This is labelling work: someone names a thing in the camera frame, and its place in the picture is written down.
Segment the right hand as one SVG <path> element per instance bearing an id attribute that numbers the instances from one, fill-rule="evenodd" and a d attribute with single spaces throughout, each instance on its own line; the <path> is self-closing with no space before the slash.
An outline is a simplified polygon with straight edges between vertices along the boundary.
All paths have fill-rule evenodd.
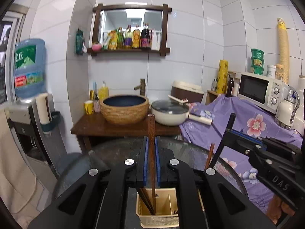
<path id="1" fill-rule="evenodd" d="M 289 207 L 280 197 L 274 195 L 272 200 L 269 202 L 266 216 L 274 223 L 277 224 L 282 213 L 293 216 L 295 211 Z"/>

